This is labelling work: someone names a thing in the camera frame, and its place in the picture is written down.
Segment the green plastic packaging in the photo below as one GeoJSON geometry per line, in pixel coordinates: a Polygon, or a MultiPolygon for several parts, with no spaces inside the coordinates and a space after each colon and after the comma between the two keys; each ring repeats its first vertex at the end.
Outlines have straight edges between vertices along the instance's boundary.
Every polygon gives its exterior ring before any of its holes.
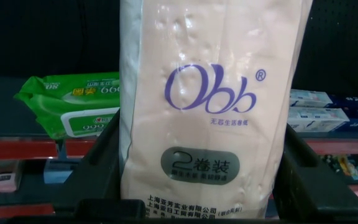
{"type": "Polygon", "coordinates": [[[14,98],[37,115],[52,139],[94,136],[119,109],[119,74],[31,77],[14,98]]]}

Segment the obb logo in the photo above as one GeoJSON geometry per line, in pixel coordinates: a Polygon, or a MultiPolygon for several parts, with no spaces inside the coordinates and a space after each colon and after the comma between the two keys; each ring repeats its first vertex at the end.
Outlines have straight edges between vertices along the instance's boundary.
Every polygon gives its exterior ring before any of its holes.
{"type": "Polygon", "coordinates": [[[250,111],[256,104],[257,98],[256,95],[254,93],[246,93],[246,88],[247,88],[247,78],[246,77],[241,77],[241,87],[240,87],[240,92],[236,98],[236,93],[234,92],[233,89],[228,88],[228,87],[220,87],[222,80],[223,80],[223,76],[224,76],[224,70],[223,67],[221,65],[218,64],[212,64],[211,65],[214,72],[215,72],[215,83],[214,86],[211,90],[211,92],[209,94],[207,94],[207,89],[208,89],[208,74],[206,72],[206,70],[200,66],[200,65],[185,65],[183,67],[180,67],[178,69],[175,69],[169,76],[167,84],[165,85],[165,99],[169,102],[169,104],[178,109],[178,110],[190,110],[192,108],[195,108],[199,105],[202,105],[203,103],[205,104],[205,111],[211,114],[220,114],[220,113],[224,113],[227,112],[228,110],[233,110],[235,112],[238,113],[245,113],[247,111],[250,111]],[[184,108],[179,108],[177,107],[171,99],[171,89],[172,89],[172,85],[173,85],[173,81],[175,79],[175,76],[178,75],[178,73],[180,73],[182,70],[184,70],[185,68],[188,67],[195,67],[201,75],[201,88],[200,88],[200,92],[198,93],[197,98],[194,100],[194,102],[192,102],[192,104],[184,107],[184,108]],[[219,111],[211,111],[209,109],[209,102],[211,100],[211,98],[217,94],[217,93],[227,93],[229,95],[229,101],[227,102],[227,104],[219,111]],[[249,106],[248,109],[244,110],[244,111],[240,111],[238,107],[236,107],[236,104],[243,98],[245,97],[249,97],[251,99],[251,104],[249,106]]]}

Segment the beige package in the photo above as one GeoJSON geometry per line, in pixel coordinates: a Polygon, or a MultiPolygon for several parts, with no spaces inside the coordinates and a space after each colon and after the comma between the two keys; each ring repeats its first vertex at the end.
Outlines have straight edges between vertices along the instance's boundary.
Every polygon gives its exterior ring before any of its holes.
{"type": "Polygon", "coordinates": [[[263,218],[311,0],[121,0],[122,199],[263,218]]]}

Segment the dark background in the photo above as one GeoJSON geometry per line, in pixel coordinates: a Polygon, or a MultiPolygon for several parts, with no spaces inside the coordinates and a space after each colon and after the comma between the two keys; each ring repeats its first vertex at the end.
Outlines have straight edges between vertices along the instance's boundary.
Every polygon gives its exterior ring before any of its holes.
{"type": "MultiPolygon", "coordinates": [[[[0,0],[0,76],[118,70],[119,0],[0,0]]],[[[314,0],[293,88],[358,96],[358,0],[314,0]]]]}

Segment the registered trademark symbol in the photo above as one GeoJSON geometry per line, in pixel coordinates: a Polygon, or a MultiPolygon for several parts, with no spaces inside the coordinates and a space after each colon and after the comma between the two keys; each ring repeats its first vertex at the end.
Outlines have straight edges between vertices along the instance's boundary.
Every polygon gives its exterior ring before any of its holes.
{"type": "Polygon", "coordinates": [[[266,78],[266,71],[259,69],[258,72],[256,72],[255,78],[260,82],[263,81],[266,78]]]}

